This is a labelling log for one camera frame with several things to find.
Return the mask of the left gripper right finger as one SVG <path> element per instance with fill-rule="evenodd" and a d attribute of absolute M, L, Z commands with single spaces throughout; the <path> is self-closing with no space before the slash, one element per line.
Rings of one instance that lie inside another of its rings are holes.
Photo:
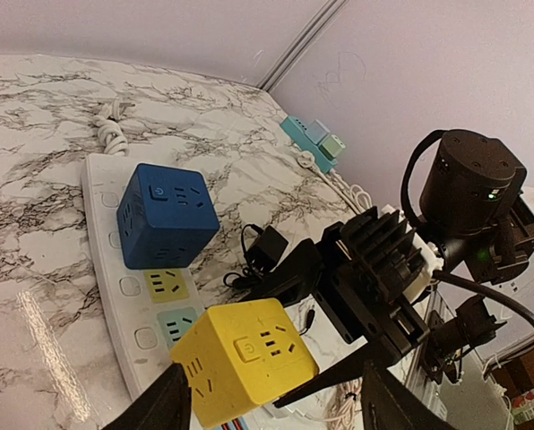
<path fill-rule="evenodd" d="M 372 361 L 363 366 L 360 401 L 365 430 L 454 430 L 389 370 Z"/>

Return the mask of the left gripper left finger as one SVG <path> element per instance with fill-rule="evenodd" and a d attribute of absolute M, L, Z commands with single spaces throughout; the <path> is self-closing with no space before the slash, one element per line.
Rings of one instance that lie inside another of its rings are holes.
<path fill-rule="evenodd" d="M 118 418 L 108 430 L 187 430 L 192 393 L 184 368 L 172 364 Z"/>

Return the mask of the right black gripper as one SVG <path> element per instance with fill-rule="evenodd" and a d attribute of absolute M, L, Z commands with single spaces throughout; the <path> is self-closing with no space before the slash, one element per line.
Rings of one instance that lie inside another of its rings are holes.
<path fill-rule="evenodd" d="M 429 333 L 423 318 L 405 298 L 388 305 L 371 297 L 339 240 L 339 228 L 344 224 L 337 222 L 326 228 L 317 246 L 310 238 L 301 241 L 272 273 L 239 300 L 244 303 L 276 298 L 288 307 L 314 292 L 314 298 L 347 343 L 366 339 L 364 346 L 339 363 L 276 400 L 275 408 L 360 378 L 366 362 L 383 367 L 395 365 L 422 344 Z"/>

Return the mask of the yellow cube socket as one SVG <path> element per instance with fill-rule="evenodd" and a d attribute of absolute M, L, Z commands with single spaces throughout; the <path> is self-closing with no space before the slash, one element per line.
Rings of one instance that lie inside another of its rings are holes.
<path fill-rule="evenodd" d="M 185 370 L 193 412 L 205 429 L 271 403 L 319 374 L 275 298 L 208 308 L 170 358 Z"/>

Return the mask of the white multicolour power strip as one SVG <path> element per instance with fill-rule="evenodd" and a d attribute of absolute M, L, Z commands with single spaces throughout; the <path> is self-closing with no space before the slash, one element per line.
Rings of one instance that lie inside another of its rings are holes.
<path fill-rule="evenodd" d="M 99 293 L 118 364 L 132 401 L 169 366 L 169 349 L 204 311 L 202 298 L 191 272 L 165 269 L 148 274 L 125 266 L 116 211 L 138 158 L 130 158 L 129 143 L 119 121 L 132 103 L 114 99 L 94 109 L 92 123 L 98 127 L 103 154 L 91 154 L 82 168 L 82 191 L 91 256 Z M 307 315 L 313 311 L 314 326 L 306 329 Z M 303 339 L 310 348 L 316 340 L 339 337 L 320 306 L 311 298 L 288 308 Z M 360 380 L 344 383 L 328 395 L 317 394 L 293 406 L 276 409 L 272 405 L 218 429 L 362 429 Z"/>

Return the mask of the black power adapter with cable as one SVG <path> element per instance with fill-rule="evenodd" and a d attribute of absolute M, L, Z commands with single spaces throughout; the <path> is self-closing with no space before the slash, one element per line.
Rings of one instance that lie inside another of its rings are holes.
<path fill-rule="evenodd" d="M 252 229 L 257 237 L 251 245 L 245 244 L 245 237 L 240 237 L 245 268 L 240 272 L 229 272 L 223 277 L 223 283 L 229 288 L 245 291 L 243 297 L 253 287 L 257 287 L 290 254 L 284 251 L 289 241 L 274 227 L 261 228 L 256 224 L 246 224 L 245 229 Z"/>

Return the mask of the green usb charger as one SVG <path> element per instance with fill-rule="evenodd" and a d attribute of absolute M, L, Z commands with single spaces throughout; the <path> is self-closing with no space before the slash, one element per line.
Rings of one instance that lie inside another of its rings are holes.
<path fill-rule="evenodd" d="M 335 160 L 345 149 L 346 144 L 334 133 L 327 134 L 318 145 L 328 160 Z"/>

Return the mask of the teal power strip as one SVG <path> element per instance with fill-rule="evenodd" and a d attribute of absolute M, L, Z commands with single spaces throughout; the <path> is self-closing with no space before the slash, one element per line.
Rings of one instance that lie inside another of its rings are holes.
<path fill-rule="evenodd" d="M 318 145 L 306 137 L 305 130 L 310 124 L 295 116 L 287 116 L 280 123 L 280 128 L 299 149 L 297 163 L 319 176 L 356 214 L 370 209 L 373 206 L 370 194 L 360 185 L 350 185 L 337 171 L 340 155 L 328 160 Z"/>

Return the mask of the light blue usb charger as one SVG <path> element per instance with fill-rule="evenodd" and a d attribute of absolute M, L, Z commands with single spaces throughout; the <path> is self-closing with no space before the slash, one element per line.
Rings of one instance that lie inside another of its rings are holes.
<path fill-rule="evenodd" d="M 306 137 L 314 145 L 319 145 L 329 134 L 329 128 L 317 119 L 315 119 L 305 130 Z"/>

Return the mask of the blue cube socket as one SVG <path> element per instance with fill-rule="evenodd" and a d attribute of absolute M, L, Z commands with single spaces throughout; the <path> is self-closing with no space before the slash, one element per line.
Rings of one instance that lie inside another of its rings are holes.
<path fill-rule="evenodd" d="M 125 266 L 188 267 L 220 229 L 201 173 L 140 163 L 116 211 Z"/>

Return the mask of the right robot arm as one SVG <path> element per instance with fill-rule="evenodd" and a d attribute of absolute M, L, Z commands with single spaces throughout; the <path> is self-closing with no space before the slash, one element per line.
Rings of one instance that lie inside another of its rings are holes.
<path fill-rule="evenodd" d="M 534 252 L 534 214 L 521 196 L 526 168 L 496 138 L 435 130 L 412 152 L 405 183 L 430 147 L 436 154 L 418 207 L 402 185 L 399 209 L 372 207 L 318 241 L 301 241 L 248 294 L 283 305 L 314 297 L 345 341 L 365 340 L 278 398 L 277 408 L 360 378 L 365 363 L 387 368 L 411 351 L 431 381 L 456 378 L 462 356 L 500 328 L 486 299 L 534 329 L 534 313 L 496 288 L 522 274 Z"/>

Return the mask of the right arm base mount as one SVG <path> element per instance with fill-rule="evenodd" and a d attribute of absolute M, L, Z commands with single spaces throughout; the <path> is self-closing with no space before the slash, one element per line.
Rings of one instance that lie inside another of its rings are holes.
<path fill-rule="evenodd" d="M 440 313 L 429 313 L 427 324 L 430 334 L 420 353 L 419 365 L 427 378 L 440 385 L 445 375 L 451 383 L 461 378 L 457 362 L 474 348 L 496 337 L 496 332 L 505 325 L 487 311 L 484 297 L 468 298 L 456 310 L 456 315 L 445 321 Z"/>

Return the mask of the right aluminium frame post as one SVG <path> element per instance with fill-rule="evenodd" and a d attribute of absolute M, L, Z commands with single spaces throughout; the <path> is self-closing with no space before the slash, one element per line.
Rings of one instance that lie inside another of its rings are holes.
<path fill-rule="evenodd" d="M 270 92 L 292 69 L 301 56 L 315 40 L 323 34 L 336 19 L 349 0 L 326 1 L 321 9 L 309 20 L 305 27 L 295 36 L 290 45 L 273 64 L 267 74 L 256 84 L 260 90 Z"/>

